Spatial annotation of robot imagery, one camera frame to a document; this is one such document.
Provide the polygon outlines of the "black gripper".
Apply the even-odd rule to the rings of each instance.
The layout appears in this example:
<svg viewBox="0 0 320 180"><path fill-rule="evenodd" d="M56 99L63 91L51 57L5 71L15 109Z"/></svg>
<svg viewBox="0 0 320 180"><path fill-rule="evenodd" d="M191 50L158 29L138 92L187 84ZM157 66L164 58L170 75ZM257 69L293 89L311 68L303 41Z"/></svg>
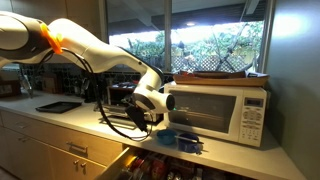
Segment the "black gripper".
<svg viewBox="0 0 320 180"><path fill-rule="evenodd" d="M141 131L147 131L147 124L144 119L144 113L140 108L136 106L128 106L125 109L125 112Z"/></svg>

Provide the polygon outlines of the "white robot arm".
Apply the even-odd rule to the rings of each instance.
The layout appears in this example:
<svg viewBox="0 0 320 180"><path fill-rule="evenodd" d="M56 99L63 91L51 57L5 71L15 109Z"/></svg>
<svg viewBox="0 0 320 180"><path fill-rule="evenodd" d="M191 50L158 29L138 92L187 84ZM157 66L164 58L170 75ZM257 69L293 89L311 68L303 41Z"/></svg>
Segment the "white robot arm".
<svg viewBox="0 0 320 180"><path fill-rule="evenodd" d="M75 22L60 18L49 24L16 13L0 12L0 63L38 64L52 54L66 57L94 74L124 64L138 71L141 79L132 94L133 103L125 109L144 131L144 114L167 113L174 109L174 97L159 91L163 84L160 69L132 53L109 45Z"/></svg>

